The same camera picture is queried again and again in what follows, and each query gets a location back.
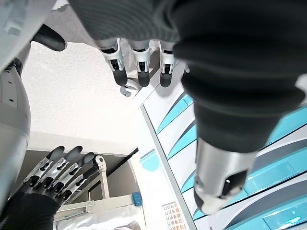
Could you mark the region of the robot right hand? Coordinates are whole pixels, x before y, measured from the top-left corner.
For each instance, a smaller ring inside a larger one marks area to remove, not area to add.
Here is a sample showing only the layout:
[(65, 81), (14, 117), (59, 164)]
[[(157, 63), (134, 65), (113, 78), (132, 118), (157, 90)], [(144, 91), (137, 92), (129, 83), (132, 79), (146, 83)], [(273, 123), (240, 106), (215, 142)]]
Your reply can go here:
[(68, 153), (58, 146), (24, 178), (1, 216), (2, 230), (51, 230), (56, 212), (94, 175), (96, 154), (82, 154), (82, 146)]

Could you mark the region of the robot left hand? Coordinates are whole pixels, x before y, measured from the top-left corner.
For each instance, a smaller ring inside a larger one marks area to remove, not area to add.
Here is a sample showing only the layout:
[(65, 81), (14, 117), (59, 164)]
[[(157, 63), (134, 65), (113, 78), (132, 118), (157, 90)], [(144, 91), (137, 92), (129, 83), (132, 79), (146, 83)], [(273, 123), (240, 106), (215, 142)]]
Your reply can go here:
[(189, 71), (197, 153), (194, 197), (206, 214), (241, 192), (280, 119), (305, 93), (304, 0), (154, 0), (156, 25), (179, 36), (173, 53)]

